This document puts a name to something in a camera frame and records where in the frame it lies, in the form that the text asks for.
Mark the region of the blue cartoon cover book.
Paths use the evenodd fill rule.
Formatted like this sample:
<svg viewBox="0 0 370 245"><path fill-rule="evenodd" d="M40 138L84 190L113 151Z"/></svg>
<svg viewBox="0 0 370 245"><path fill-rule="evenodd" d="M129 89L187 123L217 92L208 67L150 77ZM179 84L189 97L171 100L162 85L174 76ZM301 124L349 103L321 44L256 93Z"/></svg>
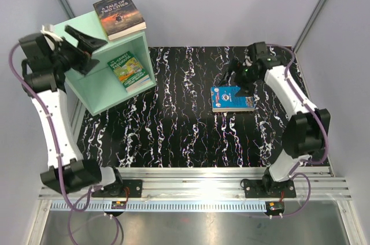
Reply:
<svg viewBox="0 0 370 245"><path fill-rule="evenodd" d="M212 112L251 112L256 103L253 96L236 96L240 91L237 86L211 87Z"/></svg>

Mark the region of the dark tale two cities book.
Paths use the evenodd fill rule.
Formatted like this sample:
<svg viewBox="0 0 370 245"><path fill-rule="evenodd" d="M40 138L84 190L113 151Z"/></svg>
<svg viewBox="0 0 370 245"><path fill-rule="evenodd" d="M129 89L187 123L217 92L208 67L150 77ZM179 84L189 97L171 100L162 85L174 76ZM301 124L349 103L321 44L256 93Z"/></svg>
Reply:
<svg viewBox="0 0 370 245"><path fill-rule="evenodd" d="M93 4L106 36L146 22L132 0L101 0Z"/></svg>

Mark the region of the green 104-storey treehouse book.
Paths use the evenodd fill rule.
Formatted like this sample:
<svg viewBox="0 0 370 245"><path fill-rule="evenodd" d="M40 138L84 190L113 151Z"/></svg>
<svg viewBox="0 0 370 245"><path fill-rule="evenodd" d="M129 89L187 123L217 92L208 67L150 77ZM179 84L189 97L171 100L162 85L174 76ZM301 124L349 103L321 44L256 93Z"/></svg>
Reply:
<svg viewBox="0 0 370 245"><path fill-rule="evenodd" d="M150 78L146 69L130 51L110 60L108 67L127 91L137 88Z"/></svg>

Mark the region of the lime green paperback book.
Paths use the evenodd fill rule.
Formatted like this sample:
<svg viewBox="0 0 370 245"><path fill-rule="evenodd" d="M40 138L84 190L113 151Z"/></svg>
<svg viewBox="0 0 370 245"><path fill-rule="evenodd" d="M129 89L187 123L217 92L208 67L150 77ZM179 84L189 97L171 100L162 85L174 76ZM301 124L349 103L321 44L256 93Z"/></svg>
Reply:
<svg viewBox="0 0 370 245"><path fill-rule="evenodd" d="M108 39L109 40L115 40L115 39L122 38L124 36L127 36L127 35L132 34L132 33L136 33L138 31L141 31L141 30L144 30L144 29L146 29L146 26L141 27L141 26L137 25L137 26L128 28L126 30L123 30L121 32L109 35Z"/></svg>

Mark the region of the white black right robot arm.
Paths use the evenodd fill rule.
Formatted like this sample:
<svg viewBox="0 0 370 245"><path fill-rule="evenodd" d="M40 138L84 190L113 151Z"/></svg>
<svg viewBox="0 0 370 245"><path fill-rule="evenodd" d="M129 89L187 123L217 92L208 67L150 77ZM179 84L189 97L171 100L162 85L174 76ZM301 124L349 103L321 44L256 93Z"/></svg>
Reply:
<svg viewBox="0 0 370 245"><path fill-rule="evenodd" d="M236 96L246 99L252 97L255 82L262 80L268 85L282 104L288 124L282 136L282 151L276 161L266 168L262 179L243 180L246 196L277 198L290 197L294 191L293 178L296 169L302 164L312 164L311 156L323 151L322 159L328 154L328 130L330 113L319 109L298 87L290 73L291 64L284 64L272 55L265 42L257 42L247 47L249 62L232 60L216 88L225 86L234 75L238 89Z"/></svg>

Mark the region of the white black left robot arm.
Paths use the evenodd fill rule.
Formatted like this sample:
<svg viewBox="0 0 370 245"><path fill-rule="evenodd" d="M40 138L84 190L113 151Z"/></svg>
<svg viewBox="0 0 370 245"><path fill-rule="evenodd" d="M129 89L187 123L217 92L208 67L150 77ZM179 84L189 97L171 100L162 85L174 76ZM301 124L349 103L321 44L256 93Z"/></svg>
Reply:
<svg viewBox="0 0 370 245"><path fill-rule="evenodd" d="M99 63L92 58L93 52L107 42L69 25L64 30L77 40L76 46L55 34L51 26L19 40L26 56L21 62L21 83L38 112L47 144L48 170L40 179L62 195L98 185L100 193L118 197L124 192L118 170L84 159L74 140L65 89L65 74L73 69L87 75Z"/></svg>

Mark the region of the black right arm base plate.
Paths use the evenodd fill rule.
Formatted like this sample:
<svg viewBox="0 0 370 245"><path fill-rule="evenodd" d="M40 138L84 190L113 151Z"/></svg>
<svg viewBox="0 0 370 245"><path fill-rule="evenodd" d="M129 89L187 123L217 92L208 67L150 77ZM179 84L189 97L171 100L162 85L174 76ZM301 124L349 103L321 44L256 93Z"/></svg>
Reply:
<svg viewBox="0 0 370 245"><path fill-rule="evenodd" d="M294 182L287 180L283 182L267 183L262 179L242 179L240 186L245 192L245 198L296 198Z"/></svg>

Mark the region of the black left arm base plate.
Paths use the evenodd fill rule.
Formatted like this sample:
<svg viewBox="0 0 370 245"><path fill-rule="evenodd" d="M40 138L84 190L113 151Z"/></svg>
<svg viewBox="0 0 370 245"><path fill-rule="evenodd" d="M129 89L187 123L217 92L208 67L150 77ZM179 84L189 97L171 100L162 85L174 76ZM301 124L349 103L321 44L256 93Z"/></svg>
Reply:
<svg viewBox="0 0 370 245"><path fill-rule="evenodd" d="M140 198L143 181L139 179L124 179L120 183L106 185L92 193L93 198Z"/></svg>

